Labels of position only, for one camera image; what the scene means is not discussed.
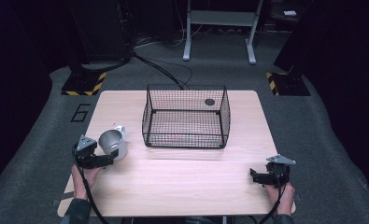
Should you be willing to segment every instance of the light wood tabletop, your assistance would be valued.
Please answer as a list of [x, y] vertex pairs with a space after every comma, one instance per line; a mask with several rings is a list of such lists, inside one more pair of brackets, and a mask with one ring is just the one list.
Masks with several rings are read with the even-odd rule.
[[[92, 196], [105, 217], [266, 214], [266, 190], [249, 168], [266, 173], [277, 150], [255, 91], [228, 91], [231, 128], [224, 149], [146, 147], [142, 118], [146, 91], [103, 91], [85, 133], [98, 140], [114, 125], [126, 129], [127, 155], [98, 176]], [[96, 155], [103, 155], [98, 147]], [[74, 190], [71, 177], [65, 193]], [[63, 216], [72, 198], [62, 200]]]

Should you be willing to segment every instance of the black pole base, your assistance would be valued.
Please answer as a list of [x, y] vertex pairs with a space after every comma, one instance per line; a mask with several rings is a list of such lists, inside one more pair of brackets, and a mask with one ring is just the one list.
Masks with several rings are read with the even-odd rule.
[[274, 95], [310, 96], [305, 83], [300, 77], [292, 77], [287, 73], [266, 73]]
[[95, 95], [100, 90], [105, 71], [83, 69], [80, 73], [71, 72], [62, 87], [61, 95]]

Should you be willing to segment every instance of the black wire mesh basket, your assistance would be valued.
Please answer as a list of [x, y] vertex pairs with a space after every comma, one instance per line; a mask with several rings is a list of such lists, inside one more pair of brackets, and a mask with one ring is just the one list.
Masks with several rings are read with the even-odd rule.
[[224, 148], [231, 113], [225, 86], [148, 85], [142, 133], [147, 147]]

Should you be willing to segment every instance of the human hand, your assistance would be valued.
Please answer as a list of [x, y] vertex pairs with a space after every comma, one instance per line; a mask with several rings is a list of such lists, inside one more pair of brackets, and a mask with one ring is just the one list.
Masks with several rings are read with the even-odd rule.
[[[269, 201], [271, 204], [275, 204], [279, 195], [279, 190], [273, 185], [265, 185], [265, 188], [269, 195]], [[279, 215], [291, 216], [291, 209], [292, 205], [294, 204], [295, 189], [290, 182], [286, 184], [286, 187], [282, 186], [282, 193], [283, 195], [280, 198], [280, 204], [277, 208], [277, 213]]]
[[[88, 181], [89, 188], [93, 188], [96, 183], [97, 175], [103, 168], [83, 169], [85, 179]], [[81, 174], [76, 165], [71, 167], [71, 174], [73, 176], [74, 183], [74, 198], [88, 200], [88, 195], [82, 180]]]

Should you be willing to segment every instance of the dark sleeve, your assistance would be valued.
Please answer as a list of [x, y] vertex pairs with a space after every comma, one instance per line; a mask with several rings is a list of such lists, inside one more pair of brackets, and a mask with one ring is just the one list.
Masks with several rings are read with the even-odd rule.
[[294, 224], [294, 219], [288, 215], [276, 215], [273, 220], [274, 224]]
[[64, 214], [61, 224], [88, 224], [91, 204], [83, 199], [73, 199]]

